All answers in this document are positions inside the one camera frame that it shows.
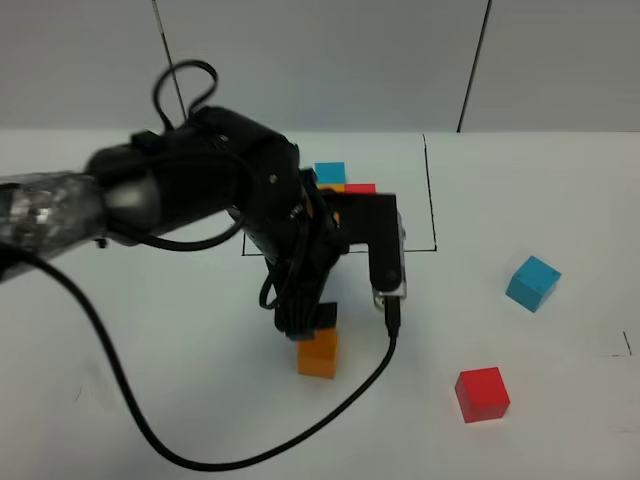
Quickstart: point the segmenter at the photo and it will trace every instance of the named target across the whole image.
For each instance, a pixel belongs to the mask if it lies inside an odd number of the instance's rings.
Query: blue block
[[[507,295],[535,312],[551,295],[561,275],[536,257],[529,257],[511,278]]]
[[[344,185],[347,183],[344,162],[316,163],[316,175],[318,176],[318,185]]]

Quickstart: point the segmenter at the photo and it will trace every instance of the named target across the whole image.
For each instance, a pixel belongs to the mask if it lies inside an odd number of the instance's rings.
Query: black cable
[[[265,310],[273,310],[279,307],[287,298],[291,287],[298,281],[298,273],[300,272],[300,267],[302,266],[302,262],[304,261],[304,258],[307,254],[307,241],[309,238],[308,217],[303,214],[302,220],[298,219],[298,225],[300,227],[298,233],[298,241],[292,255],[291,264],[288,269],[287,278],[285,279],[284,285],[282,286],[282,290],[280,290],[280,292],[276,295],[276,298],[274,298],[270,303],[267,303],[269,291],[274,285],[276,277],[280,274],[280,272],[282,272],[282,267],[279,267],[277,265],[271,267],[272,270],[269,271],[269,274],[267,275],[267,278],[265,278],[264,283],[262,284],[262,288],[260,289],[258,303]]]
[[[222,232],[219,235],[208,238],[206,240],[200,240],[197,242],[176,242],[173,240],[166,240],[163,238],[155,237],[153,235],[149,235],[135,228],[132,228],[122,222],[118,222],[112,219],[108,220],[108,227],[114,233],[118,233],[125,237],[128,237],[132,240],[135,240],[138,243],[142,243],[144,245],[148,245],[150,247],[159,248],[161,250],[169,250],[172,252],[197,252],[200,250],[206,250],[208,248],[215,247],[220,245],[221,243],[227,241],[231,237],[233,237],[244,225],[247,220],[248,212],[251,211],[252,206],[257,201],[256,192],[258,191],[258,176],[254,172],[254,170],[247,165],[247,163],[242,160],[237,155],[234,155],[228,151],[192,151],[192,152],[181,152],[179,154],[164,154],[157,155],[153,157],[147,157],[139,162],[131,163],[123,166],[122,168],[114,169],[109,172],[110,175],[121,175],[122,173],[129,170],[140,170],[144,168],[152,168],[159,164],[167,164],[171,162],[176,163],[184,163],[189,160],[207,160],[208,161],[217,161],[217,162],[229,162],[240,168],[244,173],[247,174],[251,181],[250,192],[251,195],[247,200],[247,206],[242,210],[240,216],[236,219],[233,225],[229,227],[227,230]]]
[[[218,72],[216,72],[215,68],[209,65],[207,62],[202,60],[183,60],[182,62],[174,63],[170,65],[164,72],[160,74],[158,80],[156,80],[155,85],[153,86],[153,91],[151,94],[151,100],[153,101],[153,108],[158,113],[160,120],[162,120],[162,124],[164,125],[165,131],[171,131],[174,129],[171,120],[167,117],[167,115],[162,110],[160,106],[160,92],[162,91],[162,87],[164,87],[167,78],[171,75],[175,75],[178,70],[182,70],[185,68],[198,68],[200,70],[204,70],[207,72],[211,78],[213,79],[213,83],[211,86],[201,95],[197,96],[191,105],[189,105],[188,114],[191,117],[197,107],[202,105],[205,100],[207,100],[211,95],[213,95],[218,88]]]
[[[327,424],[329,424],[332,420],[334,420],[338,415],[344,412],[353,402],[355,402],[358,397],[360,397],[372,384],[376,381],[376,379],[380,376],[380,374],[387,368],[391,358],[393,357],[393,353],[396,349],[396,339],[398,334],[398,328],[400,327],[400,303],[399,299],[393,299],[389,302],[385,303],[385,323],[387,324],[387,331],[389,333],[389,348],[387,350],[387,354],[382,359],[382,362],[375,369],[375,371],[365,380],[365,382],[355,391],[353,392],[344,402],[342,402],[338,407],[333,410],[329,415],[324,417],[318,423],[313,425],[311,428],[305,430],[300,435],[292,438],[288,442],[283,443],[271,450],[267,450],[260,455],[256,455],[254,457],[247,458],[246,460],[240,460],[237,462],[227,462],[227,463],[203,463],[196,462],[193,460],[188,460],[180,455],[172,452],[168,447],[165,446],[164,443],[160,441],[160,439],[156,436],[155,433],[151,430],[151,427],[147,423],[140,407],[138,406],[138,402],[136,401],[133,392],[131,391],[131,387],[129,386],[129,382],[127,381],[127,376],[124,373],[122,365],[120,363],[120,359],[118,358],[118,354],[109,338],[109,334],[98,315],[98,312],[93,307],[91,301],[87,298],[82,290],[64,273],[58,270],[53,265],[47,263],[42,260],[37,255],[27,252],[18,247],[14,247],[12,245],[7,245],[0,243],[0,251],[4,251],[9,257],[13,257],[16,260],[28,263],[33,267],[41,270],[45,274],[49,275],[55,281],[57,281],[60,285],[62,285],[73,298],[80,304],[84,312],[87,314],[91,325],[98,335],[98,339],[104,348],[104,351],[107,355],[107,360],[111,365],[111,369],[113,370],[113,374],[116,378],[116,382],[120,387],[120,391],[122,392],[122,396],[131,412],[131,416],[133,417],[134,422],[138,426],[140,433],[144,436],[144,438],[149,442],[149,445],[153,447],[153,449],[162,455],[164,458],[169,460],[170,462],[179,465],[181,467],[187,468],[189,470],[197,470],[201,472],[225,472],[229,470],[238,470],[241,468],[250,467],[257,463],[268,460],[276,455],[283,453],[290,448],[295,447],[299,443],[303,442],[307,438],[309,438],[314,433],[321,430]]]

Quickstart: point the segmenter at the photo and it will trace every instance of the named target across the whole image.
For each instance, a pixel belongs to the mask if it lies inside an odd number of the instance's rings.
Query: orange cube
[[[333,378],[338,367],[338,335],[335,328],[316,330],[313,340],[302,340],[298,348],[298,373]]]
[[[344,193],[345,190],[344,185],[339,185],[337,183],[320,183],[318,184],[318,190],[333,190],[336,193]]]

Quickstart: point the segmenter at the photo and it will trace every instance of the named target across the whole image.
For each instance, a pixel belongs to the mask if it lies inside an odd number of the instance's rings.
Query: red block
[[[375,183],[347,183],[345,193],[376,193]]]
[[[502,418],[511,403],[498,367],[462,372],[456,395],[464,423]]]

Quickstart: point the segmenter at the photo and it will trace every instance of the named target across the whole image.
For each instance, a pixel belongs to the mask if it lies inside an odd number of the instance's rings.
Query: cube
[[[311,377],[333,378],[338,368],[338,335],[335,328],[315,331],[313,340],[301,340],[298,346],[298,373]]]
[[[347,183],[346,193],[376,193],[375,183]]]
[[[460,373],[456,395],[464,423],[502,418],[511,403],[498,367]]]
[[[344,185],[347,183],[344,162],[316,163],[315,171],[318,185]]]
[[[318,190],[333,190],[336,193],[344,193],[345,185],[334,185],[332,183],[318,184]]]
[[[529,257],[511,278],[507,295],[532,312],[551,295],[561,273],[536,257]]]

